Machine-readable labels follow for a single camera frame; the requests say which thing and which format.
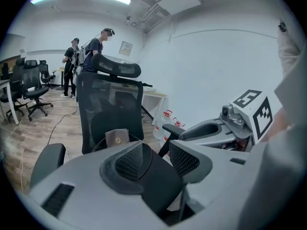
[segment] white desk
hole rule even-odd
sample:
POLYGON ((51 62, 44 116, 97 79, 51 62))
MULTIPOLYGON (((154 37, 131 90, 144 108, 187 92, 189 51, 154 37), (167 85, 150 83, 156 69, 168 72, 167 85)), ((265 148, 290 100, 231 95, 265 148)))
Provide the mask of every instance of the white desk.
MULTIPOLYGON (((118 86, 116 86, 115 84, 112 85, 112 87, 110 88, 110 103, 114 103, 114 99, 115 99, 115 92, 131 92, 131 93, 136 93, 138 91, 138 89, 136 87, 124 87, 121 84, 118 84, 118 86)), ((159 117, 159 114, 162 114, 162 106, 163 103, 167 97, 166 94, 162 94, 162 93, 157 93, 157 92, 151 92, 151 91, 143 91, 143 98, 142 98, 142 105, 143 105, 143 100, 144 100, 144 96, 152 96, 152 97, 157 97, 160 98, 159 104, 158 104, 158 108, 155 111, 154 117, 153 117, 153 122, 152 125, 155 125, 157 118, 159 117)))
MULTIPOLYGON (((9 103, 10 103, 10 108, 11 108, 11 111, 12 111, 12 116, 13 116, 13 118, 15 120, 15 124, 18 125, 19 122, 18 122, 16 113, 15 113, 14 104, 13 104, 12 96, 11 96, 10 80, 0 80, 0 89, 3 89, 3 88, 6 88, 6 93, 8 95, 8 99, 9 99, 9 103)), ((6 118, 5 118, 5 114, 3 112, 3 109, 2 109, 1 102, 0 102, 0 109, 1 109, 1 112, 2 112, 2 115, 3 115, 3 118, 5 120, 6 118)))

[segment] wooden floor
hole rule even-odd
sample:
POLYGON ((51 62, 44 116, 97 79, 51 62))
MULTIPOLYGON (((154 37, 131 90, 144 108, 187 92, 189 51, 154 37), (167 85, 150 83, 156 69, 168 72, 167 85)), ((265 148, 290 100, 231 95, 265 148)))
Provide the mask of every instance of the wooden floor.
MULTIPOLYGON (((0 135, 3 143, 0 147, 5 154, 4 168, 13 187, 19 191, 21 191, 20 177, 23 169, 22 183, 24 194, 27 194, 29 191, 29 182, 33 166, 40 152, 47 145, 53 127, 65 114, 73 113, 77 109, 76 100, 63 99, 60 97, 60 94, 62 94, 62 91, 50 89, 49 92, 43 95, 42 102, 52 101, 54 106, 44 107, 44 110, 48 113, 48 116, 45 116, 40 110, 36 110, 31 115, 33 119, 32 122, 29 122, 27 118, 28 112, 25 107, 22 108, 25 114, 24 116, 16 112, 18 120, 22 120, 19 126, 14 123, 12 117, 10 122, 6 122, 3 120, 2 115, 0 114, 0 135), (14 131, 12 137, 20 141, 22 150, 19 142, 11 138, 12 131, 14 131)), ((20 102, 26 103, 28 101, 29 100, 21 100, 20 102)), ((3 103, 2 107, 5 112, 9 110, 8 103, 3 103)), ((149 144, 154 151, 158 152, 160 146, 159 141, 152 135, 154 129, 154 127, 151 125, 152 120, 146 113, 142 113, 142 116, 145 136, 144 142, 149 144)), ((82 155, 82 130, 79 109, 75 114, 64 117, 63 120, 57 125, 50 140, 50 144, 53 143, 64 144, 70 160, 82 155)))

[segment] ceiling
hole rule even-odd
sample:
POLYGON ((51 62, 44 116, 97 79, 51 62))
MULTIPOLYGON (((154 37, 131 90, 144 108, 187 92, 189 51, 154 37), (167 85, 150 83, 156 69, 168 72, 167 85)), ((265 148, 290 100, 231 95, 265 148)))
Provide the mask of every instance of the ceiling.
POLYGON ((46 0, 35 5, 30 3, 28 6, 34 12, 94 14, 101 18, 116 19, 146 31, 170 16, 166 10, 158 8, 146 18, 148 12, 158 6, 154 0, 131 0, 130 5, 114 0, 46 0))

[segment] office room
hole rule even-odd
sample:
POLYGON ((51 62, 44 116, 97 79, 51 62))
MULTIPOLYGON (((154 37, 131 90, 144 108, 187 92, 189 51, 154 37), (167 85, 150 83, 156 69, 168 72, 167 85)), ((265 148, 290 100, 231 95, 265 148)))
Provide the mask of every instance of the office room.
POLYGON ((0 46, 0 161, 35 224, 258 229, 287 206, 307 86, 284 0, 22 4, 0 46))

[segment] person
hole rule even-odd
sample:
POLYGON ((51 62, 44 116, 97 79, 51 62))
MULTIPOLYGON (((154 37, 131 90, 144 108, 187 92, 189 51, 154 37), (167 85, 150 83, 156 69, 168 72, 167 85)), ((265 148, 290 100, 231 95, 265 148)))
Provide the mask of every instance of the person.
POLYGON ((69 47, 65 52, 65 58, 63 59, 63 63, 65 64, 64 69, 64 93, 61 94, 61 97, 68 98, 68 85, 69 81, 71 81, 71 98, 76 98, 76 85, 73 84, 73 69, 77 63, 77 52, 79 51, 78 48, 79 38, 75 38, 71 42, 71 47, 69 47))
POLYGON ((86 59, 84 61, 84 68, 82 72, 97 73, 97 70, 94 69, 92 65, 92 57, 97 53, 101 54, 104 48, 102 42, 111 41, 113 35, 115 35, 115 32, 110 28, 106 28, 101 32, 99 38, 94 38, 91 40, 91 42, 85 48, 86 59))
MULTIPOLYGON (((281 18, 278 26, 278 54, 281 60, 283 77, 285 77, 295 66, 297 59, 306 46, 307 39, 295 15, 284 0, 277 0, 277 5, 281 18)), ((272 127, 261 141, 268 141, 289 126, 290 123, 287 121, 286 112, 281 108, 274 116, 272 127)))

